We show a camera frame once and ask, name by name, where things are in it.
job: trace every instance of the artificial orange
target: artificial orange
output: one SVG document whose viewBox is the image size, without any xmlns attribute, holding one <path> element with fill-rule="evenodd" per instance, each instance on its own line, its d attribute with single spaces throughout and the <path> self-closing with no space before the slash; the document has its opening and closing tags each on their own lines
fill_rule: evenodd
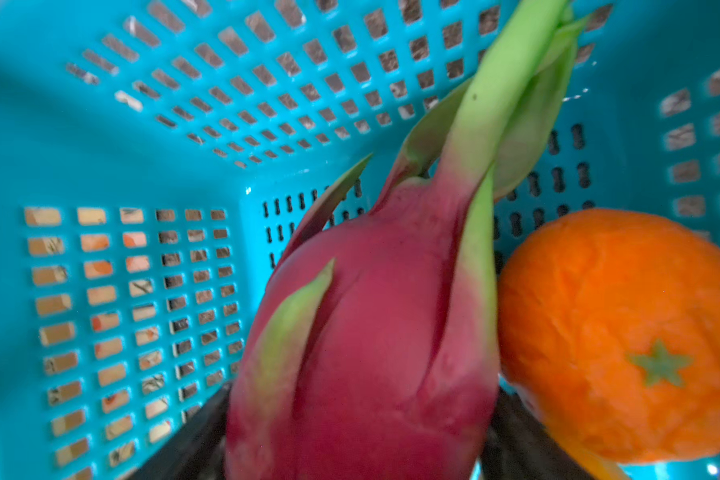
<svg viewBox="0 0 720 480">
<path fill-rule="evenodd" d="M 502 369 L 542 422 L 615 462 L 720 452 L 720 248 L 586 210 L 530 235 L 498 292 Z"/>
</svg>

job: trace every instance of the orange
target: orange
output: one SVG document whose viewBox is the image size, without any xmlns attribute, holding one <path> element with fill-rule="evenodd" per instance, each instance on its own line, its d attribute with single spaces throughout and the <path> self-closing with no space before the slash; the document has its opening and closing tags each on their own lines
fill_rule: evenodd
<svg viewBox="0 0 720 480">
<path fill-rule="evenodd" d="M 720 452 L 720 248 L 586 210 L 530 235 L 498 292 L 502 370 L 542 422 L 615 462 Z"/>
</svg>

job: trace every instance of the plastic basket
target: plastic basket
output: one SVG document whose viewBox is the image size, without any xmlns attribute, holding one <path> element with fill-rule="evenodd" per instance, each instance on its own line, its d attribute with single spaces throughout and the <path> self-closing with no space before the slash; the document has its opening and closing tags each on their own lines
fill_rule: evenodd
<svg viewBox="0 0 720 480">
<path fill-rule="evenodd" d="M 332 223 L 369 208 L 517 1 L 0 2 L 0 480 L 152 455 L 234 376 L 312 199 L 374 151 Z M 497 264 L 593 205 L 720 245 L 720 0 L 609 4 L 574 3 L 600 21 L 549 152 L 497 207 Z"/>
</svg>

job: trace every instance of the dragon fruit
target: dragon fruit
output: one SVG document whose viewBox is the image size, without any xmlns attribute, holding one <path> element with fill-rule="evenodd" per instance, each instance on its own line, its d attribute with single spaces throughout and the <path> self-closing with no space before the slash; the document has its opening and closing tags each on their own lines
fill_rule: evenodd
<svg viewBox="0 0 720 480">
<path fill-rule="evenodd" d="M 575 46 L 555 46 L 566 4 L 519 4 L 437 126 L 452 122 L 444 144 L 411 141 L 427 139 L 422 120 L 367 214 L 323 231 L 368 158 L 309 209 L 230 393 L 228 480 L 468 478 L 498 394 L 494 170 L 506 134 L 532 130 L 535 146 L 549 133 L 527 121 L 539 107 L 529 98 L 556 107 L 542 124 L 557 116 L 560 89 L 549 100 L 538 79 Z M 569 76 L 555 76 L 563 92 Z"/>
</svg>

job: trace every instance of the dragon fruit skin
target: dragon fruit skin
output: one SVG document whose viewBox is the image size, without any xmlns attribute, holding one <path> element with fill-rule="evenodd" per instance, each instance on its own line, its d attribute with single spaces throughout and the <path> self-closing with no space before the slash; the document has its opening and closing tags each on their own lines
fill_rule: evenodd
<svg viewBox="0 0 720 480">
<path fill-rule="evenodd" d="M 478 72 L 431 181 L 393 169 L 370 212 L 322 231 L 365 159 L 308 211 L 230 393 L 228 480 L 468 478 L 498 393 L 492 159 L 565 5 L 520 4 L 496 44 L 525 60 L 486 55 L 480 72 L 517 71 L 492 95 Z"/>
</svg>

